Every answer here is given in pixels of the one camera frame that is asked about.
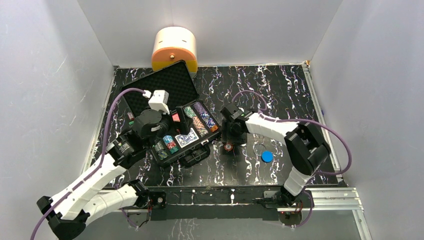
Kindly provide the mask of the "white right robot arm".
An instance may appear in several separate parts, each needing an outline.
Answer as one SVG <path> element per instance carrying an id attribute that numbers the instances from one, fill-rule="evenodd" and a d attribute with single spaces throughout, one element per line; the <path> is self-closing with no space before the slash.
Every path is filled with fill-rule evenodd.
<path id="1" fill-rule="evenodd" d="M 261 112 L 244 110 L 231 103 L 221 111 L 223 140 L 234 146 L 242 145 L 248 134 L 261 135 L 286 146 L 292 168 L 283 184 L 282 202 L 295 207 L 301 192 L 319 166 L 331 154 L 318 122 L 309 119 L 277 119 Z"/>

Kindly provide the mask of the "blue poker card deck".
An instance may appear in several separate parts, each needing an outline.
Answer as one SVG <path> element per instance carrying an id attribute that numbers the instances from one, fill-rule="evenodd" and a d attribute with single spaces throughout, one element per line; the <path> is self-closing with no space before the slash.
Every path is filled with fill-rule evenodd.
<path id="1" fill-rule="evenodd" d="M 187 135 L 179 134 L 176 135 L 174 138 L 181 148 L 184 148 L 200 139 L 193 128 L 190 129 Z"/>

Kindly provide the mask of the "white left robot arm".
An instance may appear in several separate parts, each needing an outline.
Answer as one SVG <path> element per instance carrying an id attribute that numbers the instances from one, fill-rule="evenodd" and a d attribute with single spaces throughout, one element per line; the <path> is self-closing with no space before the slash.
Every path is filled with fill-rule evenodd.
<path id="1" fill-rule="evenodd" d="M 99 159 L 73 183 L 54 196 L 42 196 L 37 206 L 59 240 L 73 240 L 85 228 L 115 210 L 149 208 L 154 192 L 140 180 L 124 183 L 107 194 L 99 192 L 130 169 L 164 136 L 187 135 L 193 120 L 182 106 L 173 114 L 146 109 L 114 141 L 102 148 Z"/>

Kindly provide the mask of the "red yellow poker chip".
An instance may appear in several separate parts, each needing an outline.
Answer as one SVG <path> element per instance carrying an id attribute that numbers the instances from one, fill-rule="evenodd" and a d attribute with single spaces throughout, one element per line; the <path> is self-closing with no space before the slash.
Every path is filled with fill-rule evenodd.
<path id="1" fill-rule="evenodd" d="M 225 151 L 230 152 L 230 151 L 233 150 L 234 146 L 231 143 L 225 143 L 223 145 L 223 148 L 224 148 Z"/>

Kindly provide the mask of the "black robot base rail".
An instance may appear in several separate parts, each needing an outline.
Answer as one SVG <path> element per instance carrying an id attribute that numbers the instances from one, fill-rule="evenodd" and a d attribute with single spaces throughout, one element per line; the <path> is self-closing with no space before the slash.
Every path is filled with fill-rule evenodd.
<path id="1" fill-rule="evenodd" d="M 262 219 L 299 224 L 315 207 L 305 190 L 292 203 L 279 186 L 152 187 L 151 221 Z"/>

